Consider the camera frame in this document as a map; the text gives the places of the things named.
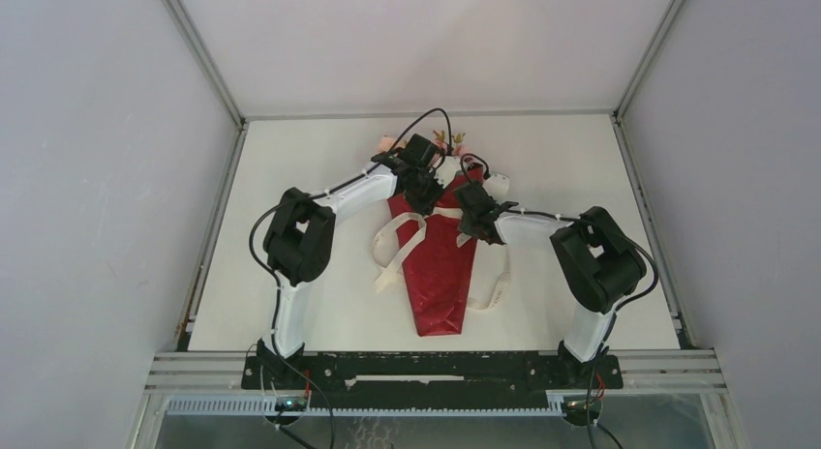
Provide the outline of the pink flower stem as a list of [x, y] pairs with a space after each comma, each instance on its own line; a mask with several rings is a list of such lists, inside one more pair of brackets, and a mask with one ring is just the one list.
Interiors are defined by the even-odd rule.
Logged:
[[451, 137], [450, 151], [452, 156], [462, 156], [467, 153], [467, 146], [465, 145], [465, 136], [466, 134], [464, 132], [460, 132]]
[[434, 143], [443, 152], [444, 155], [450, 155], [451, 146], [446, 130], [432, 130], [434, 135]]
[[380, 142], [378, 144], [378, 149], [377, 149], [378, 153], [381, 154], [381, 153], [387, 153], [388, 151], [390, 151], [394, 147], [395, 141], [396, 141], [395, 137], [387, 136], [387, 135], [383, 136], [380, 139]]

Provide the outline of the cream ribbon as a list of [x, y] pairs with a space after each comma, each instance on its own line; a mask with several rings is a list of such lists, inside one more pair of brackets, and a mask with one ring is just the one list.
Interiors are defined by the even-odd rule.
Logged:
[[[374, 280], [376, 293], [383, 292], [393, 284], [403, 284], [405, 282], [403, 263], [413, 250], [425, 240], [428, 227], [427, 220], [428, 217], [421, 214], [404, 212], [394, 217], [376, 233], [371, 245], [372, 260], [380, 269], [380, 273]], [[388, 258], [388, 237], [395, 236], [396, 230], [408, 223], [416, 223], [417, 229], [407, 243], [398, 243], [396, 252]], [[502, 271], [495, 278], [491, 293], [484, 300], [470, 295], [467, 301], [469, 310], [476, 312], [489, 311], [500, 303], [511, 282], [510, 251], [508, 249], [504, 250], [502, 261]]]

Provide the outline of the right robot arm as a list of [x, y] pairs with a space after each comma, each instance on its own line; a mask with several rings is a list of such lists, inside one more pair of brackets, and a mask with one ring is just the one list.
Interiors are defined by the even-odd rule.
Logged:
[[489, 244], [528, 245], [554, 250], [577, 307], [559, 345], [560, 374], [573, 387], [586, 386], [598, 372], [618, 312], [659, 284], [650, 253], [627, 237], [610, 213], [598, 206], [578, 216], [527, 210], [497, 202], [469, 182], [454, 195], [463, 212], [460, 230]]

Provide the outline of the red wrapping paper sheet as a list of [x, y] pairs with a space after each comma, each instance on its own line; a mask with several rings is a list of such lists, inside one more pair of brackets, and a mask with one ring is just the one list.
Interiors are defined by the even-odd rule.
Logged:
[[420, 230], [424, 231], [401, 264], [415, 330], [420, 337], [458, 335], [463, 329], [477, 241], [460, 239], [461, 208], [454, 192], [469, 179], [484, 181], [477, 168], [467, 175], [458, 174], [432, 214], [422, 222], [412, 218], [395, 230], [402, 246], [416, 238]]

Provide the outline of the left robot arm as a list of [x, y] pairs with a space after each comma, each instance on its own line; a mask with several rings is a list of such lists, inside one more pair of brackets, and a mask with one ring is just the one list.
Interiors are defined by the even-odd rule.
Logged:
[[340, 184], [314, 194], [286, 190], [263, 214], [271, 222], [262, 240], [266, 260], [255, 258], [277, 284], [271, 330], [262, 337], [272, 354], [265, 375], [281, 388], [295, 385], [303, 366], [295, 356], [304, 347], [306, 291], [326, 269], [338, 224], [369, 205], [401, 195], [420, 216], [428, 216], [445, 192], [436, 169], [445, 158], [433, 141], [413, 135], [404, 146], [373, 156], [364, 168]]

